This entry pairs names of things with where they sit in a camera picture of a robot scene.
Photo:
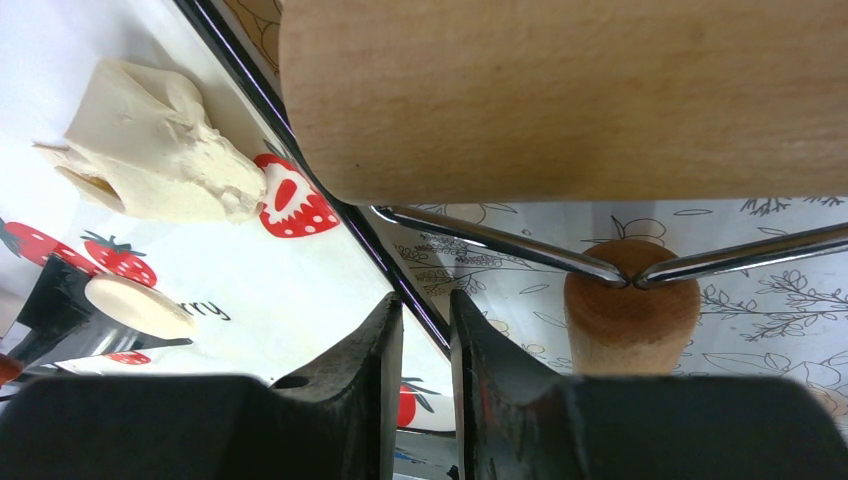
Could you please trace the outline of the wooden dough roller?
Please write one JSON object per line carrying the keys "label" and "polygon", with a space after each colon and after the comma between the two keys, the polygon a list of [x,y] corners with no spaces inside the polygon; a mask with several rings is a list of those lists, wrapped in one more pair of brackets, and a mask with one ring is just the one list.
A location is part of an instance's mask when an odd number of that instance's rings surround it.
{"label": "wooden dough roller", "polygon": [[847,248],[841,224],[683,257],[645,240],[574,254],[421,210],[843,194],[843,1],[287,1],[278,42],[319,184],[564,270],[579,374],[666,374],[700,278]]}

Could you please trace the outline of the scraper with wooden handle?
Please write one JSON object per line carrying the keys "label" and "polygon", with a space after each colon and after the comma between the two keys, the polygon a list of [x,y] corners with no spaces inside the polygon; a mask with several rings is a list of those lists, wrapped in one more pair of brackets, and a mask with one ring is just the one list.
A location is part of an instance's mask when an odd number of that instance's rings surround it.
{"label": "scraper with wooden handle", "polygon": [[29,297],[1,340],[1,382],[30,368],[92,356],[189,345],[125,326],[84,295],[90,277],[60,256],[48,257]]}

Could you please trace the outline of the strawberry print tray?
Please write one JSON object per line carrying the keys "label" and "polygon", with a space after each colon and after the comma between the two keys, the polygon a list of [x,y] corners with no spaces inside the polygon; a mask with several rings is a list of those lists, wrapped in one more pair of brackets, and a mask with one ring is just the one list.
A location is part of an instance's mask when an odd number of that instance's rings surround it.
{"label": "strawberry print tray", "polygon": [[175,70],[212,123],[248,156],[287,153],[206,42],[170,1],[5,1],[1,5],[1,340],[52,254],[109,266],[192,316],[189,345],[64,361],[78,374],[233,373],[272,383],[357,328],[391,290],[343,225],[284,239],[259,220],[143,221],[85,201],[35,145],[62,143],[98,61]]}

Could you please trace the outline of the white dough ball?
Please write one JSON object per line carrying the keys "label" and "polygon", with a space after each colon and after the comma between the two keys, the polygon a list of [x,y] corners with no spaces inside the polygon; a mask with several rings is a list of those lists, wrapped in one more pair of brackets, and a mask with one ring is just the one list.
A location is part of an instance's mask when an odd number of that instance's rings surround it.
{"label": "white dough ball", "polygon": [[215,129],[184,75],[100,61],[65,146],[37,150],[88,201],[130,217],[241,224],[267,193],[262,170]]}

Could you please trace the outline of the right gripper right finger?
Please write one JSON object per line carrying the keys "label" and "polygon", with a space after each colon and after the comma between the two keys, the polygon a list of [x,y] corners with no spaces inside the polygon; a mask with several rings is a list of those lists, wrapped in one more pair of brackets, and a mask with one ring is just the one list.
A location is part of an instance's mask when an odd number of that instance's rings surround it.
{"label": "right gripper right finger", "polygon": [[450,296],[463,479],[843,479],[847,446],[773,377],[561,375]]}

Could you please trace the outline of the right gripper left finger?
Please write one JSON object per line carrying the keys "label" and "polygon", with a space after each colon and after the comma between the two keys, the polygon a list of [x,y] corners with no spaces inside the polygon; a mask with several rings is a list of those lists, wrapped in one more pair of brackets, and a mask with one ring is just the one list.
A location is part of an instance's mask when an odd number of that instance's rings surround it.
{"label": "right gripper left finger", "polygon": [[246,376],[77,376],[1,417],[5,479],[389,479],[403,347],[387,294],[272,385]]}

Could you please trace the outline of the round cut dough wrapper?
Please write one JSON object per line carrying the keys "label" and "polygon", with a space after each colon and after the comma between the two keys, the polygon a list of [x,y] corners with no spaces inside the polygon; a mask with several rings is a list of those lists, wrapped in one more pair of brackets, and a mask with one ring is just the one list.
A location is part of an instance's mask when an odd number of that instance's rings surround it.
{"label": "round cut dough wrapper", "polygon": [[84,287],[86,299],[117,322],[163,340],[190,338],[191,315],[155,289],[117,275],[97,275]]}

